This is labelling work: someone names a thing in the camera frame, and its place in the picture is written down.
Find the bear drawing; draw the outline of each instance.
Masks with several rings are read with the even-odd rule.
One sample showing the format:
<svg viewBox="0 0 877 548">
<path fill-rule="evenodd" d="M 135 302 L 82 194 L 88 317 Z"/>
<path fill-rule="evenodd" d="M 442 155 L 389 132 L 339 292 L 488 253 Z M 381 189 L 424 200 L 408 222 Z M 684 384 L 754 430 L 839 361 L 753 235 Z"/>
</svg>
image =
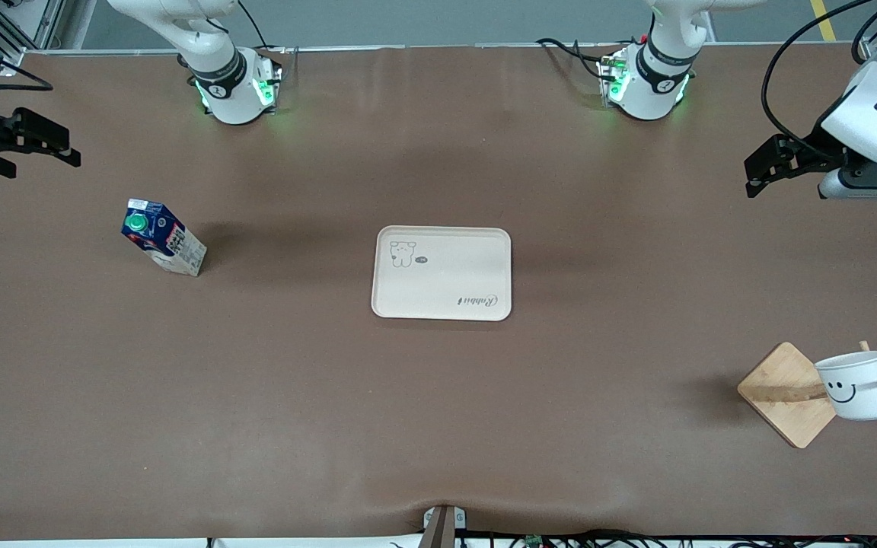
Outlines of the bear drawing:
<svg viewBox="0 0 877 548">
<path fill-rule="evenodd" d="M 411 266 L 411 260 L 415 257 L 414 242 L 392 242 L 391 263 L 399 268 Z"/>
</svg>

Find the green bottle cap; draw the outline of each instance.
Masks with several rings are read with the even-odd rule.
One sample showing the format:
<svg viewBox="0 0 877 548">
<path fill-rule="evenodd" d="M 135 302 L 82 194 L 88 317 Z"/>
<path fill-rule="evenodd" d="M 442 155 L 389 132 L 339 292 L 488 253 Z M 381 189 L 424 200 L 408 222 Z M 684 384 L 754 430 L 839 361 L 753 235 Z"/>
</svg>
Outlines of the green bottle cap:
<svg viewBox="0 0 877 548">
<path fill-rule="evenodd" d="M 134 232 L 140 232 L 147 228 L 147 218 L 144 215 L 131 214 L 128 216 L 128 219 L 126 219 L 124 224 L 128 225 L 128 228 Z"/>
</svg>

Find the mug rim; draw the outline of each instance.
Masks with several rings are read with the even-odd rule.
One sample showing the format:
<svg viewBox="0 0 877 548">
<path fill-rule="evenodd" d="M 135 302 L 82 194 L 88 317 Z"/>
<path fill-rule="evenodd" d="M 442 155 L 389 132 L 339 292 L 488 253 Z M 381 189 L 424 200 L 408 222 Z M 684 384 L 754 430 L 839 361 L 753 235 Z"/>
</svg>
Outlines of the mug rim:
<svg viewBox="0 0 877 548">
<path fill-rule="evenodd" d="M 818 368 L 818 370 L 832 371 L 853 368 L 857 367 L 857 365 L 872 364 L 874 362 L 877 362 L 877 350 L 863 350 L 824 358 L 824 360 L 814 364 L 814 367 Z"/>
</svg>

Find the gray floor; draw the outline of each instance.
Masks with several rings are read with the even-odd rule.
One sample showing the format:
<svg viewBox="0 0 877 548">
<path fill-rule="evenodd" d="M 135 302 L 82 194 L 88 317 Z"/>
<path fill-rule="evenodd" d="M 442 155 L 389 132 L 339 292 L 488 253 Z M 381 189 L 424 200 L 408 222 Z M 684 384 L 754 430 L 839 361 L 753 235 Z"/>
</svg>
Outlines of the gray floor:
<svg viewBox="0 0 877 548">
<path fill-rule="evenodd" d="M 244 0 L 267 41 L 280 46 L 450 46 L 563 41 L 614 42 L 647 31 L 641 0 Z M 844 0 L 825 0 L 828 10 Z M 877 9 L 875 2 L 832 20 L 838 40 L 850 40 Z M 713 15 L 719 41 L 783 42 L 814 18 L 808 0 L 770 0 Z M 257 45 L 241 11 L 224 18 L 240 45 Z M 815 28 L 804 40 L 821 41 Z M 98 0 L 84 49 L 155 49 L 168 44 L 144 25 Z"/>
</svg>

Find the white tray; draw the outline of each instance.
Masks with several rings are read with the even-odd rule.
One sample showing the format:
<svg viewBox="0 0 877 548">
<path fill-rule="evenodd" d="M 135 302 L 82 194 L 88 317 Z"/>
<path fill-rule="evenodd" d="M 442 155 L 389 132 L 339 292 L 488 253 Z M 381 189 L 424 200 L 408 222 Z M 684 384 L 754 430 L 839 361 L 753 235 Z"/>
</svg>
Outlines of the white tray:
<svg viewBox="0 0 877 548">
<path fill-rule="evenodd" d="M 386 226 L 372 309 L 382 318 L 499 322 L 512 309 L 512 250 L 498 228 Z"/>
</svg>

